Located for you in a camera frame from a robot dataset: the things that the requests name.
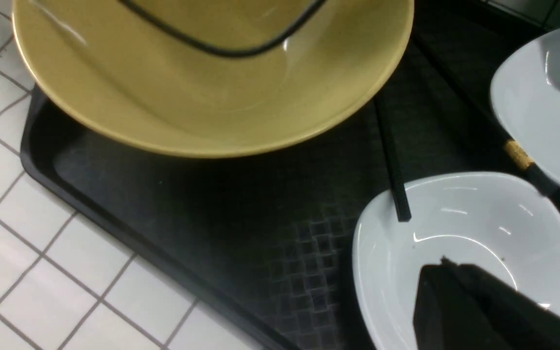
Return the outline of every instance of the tile floor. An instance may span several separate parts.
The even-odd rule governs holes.
[[[0,0],[0,350],[260,350],[23,171],[33,79]]]

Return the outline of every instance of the yellow bowl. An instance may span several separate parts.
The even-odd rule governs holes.
[[[137,0],[223,46],[261,43],[309,0]],[[15,0],[25,63],[60,108],[131,146],[222,158],[284,148],[366,104],[407,46],[413,0],[328,0],[280,47],[233,60],[159,31],[115,0]]]

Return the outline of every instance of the white bowl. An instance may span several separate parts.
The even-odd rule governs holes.
[[[516,51],[491,81],[498,121],[560,185],[560,29]]]
[[[560,315],[560,214],[527,182],[460,173],[409,182],[412,219],[396,219],[391,193],[366,207],[353,239],[360,311],[379,350],[415,350],[420,269],[443,256],[473,263]]]

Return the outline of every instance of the chopstick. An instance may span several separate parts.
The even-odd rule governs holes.
[[[375,113],[377,115],[377,125],[380,129],[384,157],[386,158],[388,182],[393,195],[393,201],[395,202],[397,219],[399,222],[408,222],[412,218],[412,213],[409,210],[407,193],[405,193],[405,183],[403,181],[399,158],[396,153],[395,139],[393,137],[390,121],[388,120],[379,99],[379,94],[375,95],[373,102],[375,104]]]
[[[527,179],[535,188],[544,196],[552,195],[558,188],[554,182],[549,179],[543,171],[535,164],[535,161],[520,146],[520,144],[515,141],[511,135],[496,122],[492,113],[486,111],[482,107],[482,104],[476,100],[471,94],[467,92],[464,84],[459,80],[453,71],[449,69],[446,64],[440,60],[438,55],[426,44],[425,40],[416,33],[416,30],[412,31],[411,41],[418,48],[418,50],[427,58],[427,61],[431,64],[434,69],[444,78],[445,82],[455,91],[457,96],[468,106],[472,111],[478,113],[486,122],[486,127],[493,131],[493,135],[498,138],[498,142],[501,144],[503,150],[509,155],[511,160],[515,162],[518,169],[526,175]]]

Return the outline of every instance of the black plastic tray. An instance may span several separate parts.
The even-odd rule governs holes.
[[[418,0],[415,30],[486,106],[496,68],[542,33],[473,0]],[[516,173],[413,45],[377,98],[406,181]],[[21,157],[31,177],[271,350],[372,346],[348,259],[356,219],[387,189],[372,103],[291,148],[199,160],[101,137],[37,88]],[[554,200],[560,208],[560,192]]]

